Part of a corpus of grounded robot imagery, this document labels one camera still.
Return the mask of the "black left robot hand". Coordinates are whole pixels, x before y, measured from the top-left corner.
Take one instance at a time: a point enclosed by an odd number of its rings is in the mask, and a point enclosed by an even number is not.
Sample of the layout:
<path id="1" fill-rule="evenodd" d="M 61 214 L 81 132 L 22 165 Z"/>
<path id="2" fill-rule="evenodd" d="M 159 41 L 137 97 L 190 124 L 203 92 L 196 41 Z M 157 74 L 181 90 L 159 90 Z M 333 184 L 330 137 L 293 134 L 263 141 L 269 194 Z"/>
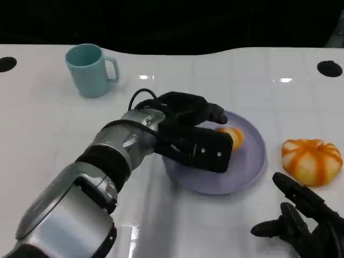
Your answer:
<path id="1" fill-rule="evenodd" d="M 226 124 L 225 110 L 204 97 L 171 91 L 157 98 L 175 116 L 182 126 L 196 126 L 205 121 Z"/>

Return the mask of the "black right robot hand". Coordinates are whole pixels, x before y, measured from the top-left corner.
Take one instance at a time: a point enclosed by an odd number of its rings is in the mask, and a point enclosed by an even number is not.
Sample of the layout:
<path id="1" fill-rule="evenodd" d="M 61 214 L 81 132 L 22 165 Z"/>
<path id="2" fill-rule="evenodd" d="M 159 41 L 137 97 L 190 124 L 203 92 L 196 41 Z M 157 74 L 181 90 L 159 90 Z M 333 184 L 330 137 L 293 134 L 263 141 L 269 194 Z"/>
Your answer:
<path id="1" fill-rule="evenodd" d="M 278 219 L 255 225 L 256 237 L 279 237 L 300 257 L 343 257 L 343 218 L 306 186 L 276 172 L 273 182 L 293 202 L 282 202 Z"/>

